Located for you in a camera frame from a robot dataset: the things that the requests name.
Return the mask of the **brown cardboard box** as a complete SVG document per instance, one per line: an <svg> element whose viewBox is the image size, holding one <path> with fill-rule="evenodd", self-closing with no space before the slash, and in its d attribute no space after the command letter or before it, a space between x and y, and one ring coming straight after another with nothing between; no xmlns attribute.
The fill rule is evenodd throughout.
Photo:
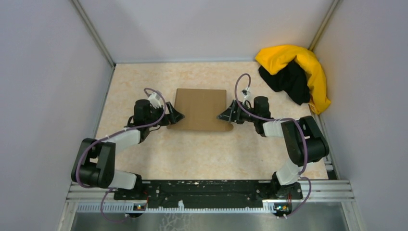
<svg viewBox="0 0 408 231"><path fill-rule="evenodd" d="M174 108L184 118L168 126L168 129L211 132L233 130L231 123L217 118L227 108L226 90L178 88Z"/></svg>

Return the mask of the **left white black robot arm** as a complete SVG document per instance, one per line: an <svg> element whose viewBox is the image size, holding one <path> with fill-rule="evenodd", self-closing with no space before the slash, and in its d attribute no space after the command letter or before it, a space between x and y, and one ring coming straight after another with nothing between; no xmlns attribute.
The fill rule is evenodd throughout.
<svg viewBox="0 0 408 231"><path fill-rule="evenodd" d="M140 175L116 170L115 156L125 149L142 143L152 127L174 125L184 119L171 102L154 107L149 100L137 100L134 114L120 131L101 138L85 138L71 171L72 181L84 188L120 188L132 199L143 196Z"/></svg>

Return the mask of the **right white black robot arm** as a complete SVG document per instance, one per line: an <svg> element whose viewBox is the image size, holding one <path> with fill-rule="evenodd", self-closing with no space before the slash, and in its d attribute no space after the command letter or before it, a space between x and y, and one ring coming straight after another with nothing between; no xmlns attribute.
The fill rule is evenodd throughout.
<svg viewBox="0 0 408 231"><path fill-rule="evenodd" d="M318 162L329 153L327 141L313 117L274 119L265 96L255 97L253 104L233 100L217 119L236 124L249 122L262 137L284 139L288 159L272 176L271 193L276 198L289 193L290 185L298 181L308 163Z"/></svg>

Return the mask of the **yellow cloth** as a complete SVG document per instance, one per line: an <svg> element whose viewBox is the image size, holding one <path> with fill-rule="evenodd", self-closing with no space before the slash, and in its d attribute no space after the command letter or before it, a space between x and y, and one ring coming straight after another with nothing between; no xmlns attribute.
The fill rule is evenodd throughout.
<svg viewBox="0 0 408 231"><path fill-rule="evenodd" d="M295 61L306 73L307 86L311 94L308 103L311 111L319 115L330 106L326 75L312 51L294 45L280 45L261 49L255 60L271 75L277 74L289 62Z"/></svg>

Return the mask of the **black cloth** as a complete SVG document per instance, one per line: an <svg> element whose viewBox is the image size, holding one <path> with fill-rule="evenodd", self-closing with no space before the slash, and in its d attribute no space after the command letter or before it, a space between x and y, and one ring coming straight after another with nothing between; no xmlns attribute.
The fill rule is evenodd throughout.
<svg viewBox="0 0 408 231"><path fill-rule="evenodd" d="M271 75L262 66L259 67L258 72L274 92L286 92L292 101L298 105L309 103L311 96L307 85L306 73L295 60L290 61L275 75Z"/></svg>

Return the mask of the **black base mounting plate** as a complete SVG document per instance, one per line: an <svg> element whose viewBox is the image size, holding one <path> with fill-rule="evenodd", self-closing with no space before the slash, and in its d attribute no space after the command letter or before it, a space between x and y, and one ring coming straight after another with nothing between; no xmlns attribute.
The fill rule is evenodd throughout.
<svg viewBox="0 0 408 231"><path fill-rule="evenodd" d="M148 208L260 208L263 200L299 200L299 183L278 187L272 180L149 180L119 189L115 200L147 200Z"/></svg>

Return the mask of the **aluminium frame rail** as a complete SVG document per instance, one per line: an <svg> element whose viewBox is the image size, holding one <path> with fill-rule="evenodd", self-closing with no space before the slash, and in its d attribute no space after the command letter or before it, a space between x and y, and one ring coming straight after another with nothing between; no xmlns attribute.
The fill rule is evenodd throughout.
<svg viewBox="0 0 408 231"><path fill-rule="evenodd" d="M72 183L58 230L78 212L139 216L148 213L304 212L307 203L339 203L350 231L366 229L347 180L300 180L276 190L270 180L145 180L133 190L83 188Z"/></svg>

